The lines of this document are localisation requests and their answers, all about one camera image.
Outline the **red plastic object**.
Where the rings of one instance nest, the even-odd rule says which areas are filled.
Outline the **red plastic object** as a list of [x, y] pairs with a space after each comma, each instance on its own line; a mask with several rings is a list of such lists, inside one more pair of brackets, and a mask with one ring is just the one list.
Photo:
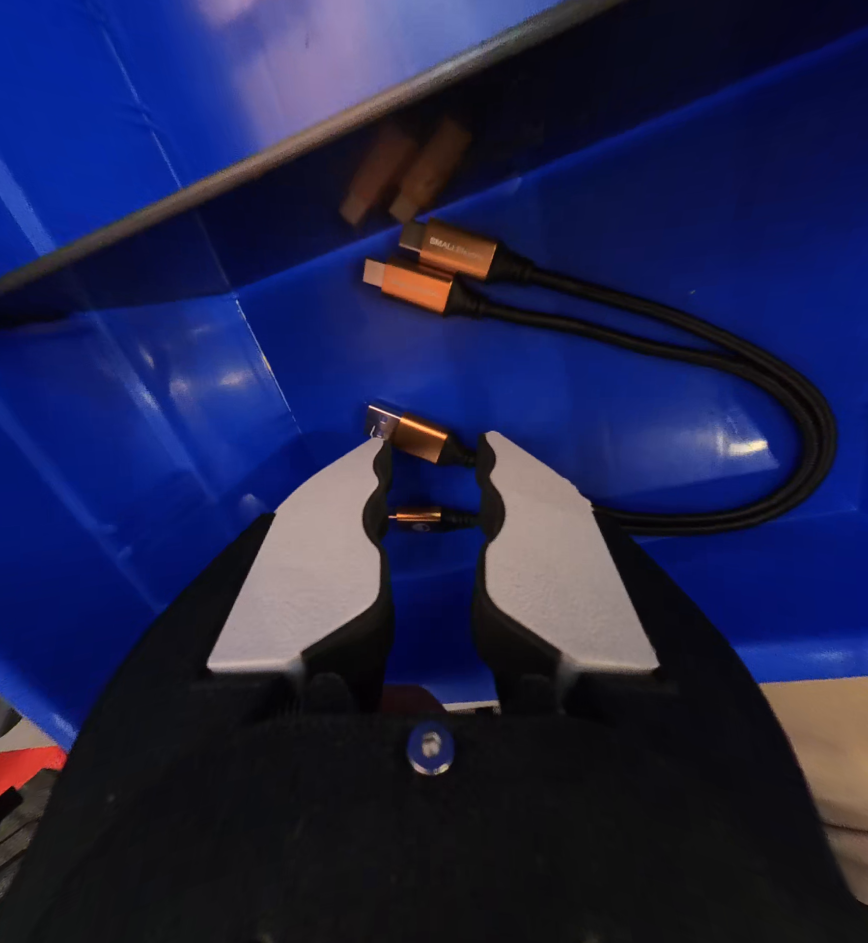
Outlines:
[[58, 746], [0, 751], [0, 797], [20, 789], [39, 772], [63, 769], [67, 752]]

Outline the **blue plastic bin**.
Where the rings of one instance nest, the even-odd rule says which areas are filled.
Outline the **blue plastic bin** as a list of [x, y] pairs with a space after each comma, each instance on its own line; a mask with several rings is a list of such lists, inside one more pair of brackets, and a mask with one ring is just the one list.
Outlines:
[[436, 215], [752, 340], [829, 400], [780, 520], [647, 541], [761, 682], [868, 676], [868, 2], [0, 2], [0, 277], [242, 159], [283, 166], [0, 331], [0, 694], [69, 745], [142, 632], [369, 402], [497, 430], [619, 508], [750, 501], [797, 453], [734, 377], [378, 296], [385, 124], [472, 136]]

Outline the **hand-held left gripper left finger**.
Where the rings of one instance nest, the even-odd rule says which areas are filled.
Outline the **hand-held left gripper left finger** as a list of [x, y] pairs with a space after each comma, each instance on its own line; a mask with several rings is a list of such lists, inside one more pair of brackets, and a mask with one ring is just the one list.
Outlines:
[[206, 662], [214, 675], [274, 674], [298, 690], [344, 681], [357, 708], [382, 699], [394, 640], [392, 449], [367, 440], [293, 491], [269, 529]]

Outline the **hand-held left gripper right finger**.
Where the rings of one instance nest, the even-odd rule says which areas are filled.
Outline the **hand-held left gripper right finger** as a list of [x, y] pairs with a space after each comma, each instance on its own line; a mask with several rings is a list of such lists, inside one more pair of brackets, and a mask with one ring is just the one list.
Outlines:
[[592, 503], [499, 432], [481, 436], [485, 536], [473, 638], [505, 716], [615, 716], [660, 697], [660, 662]]

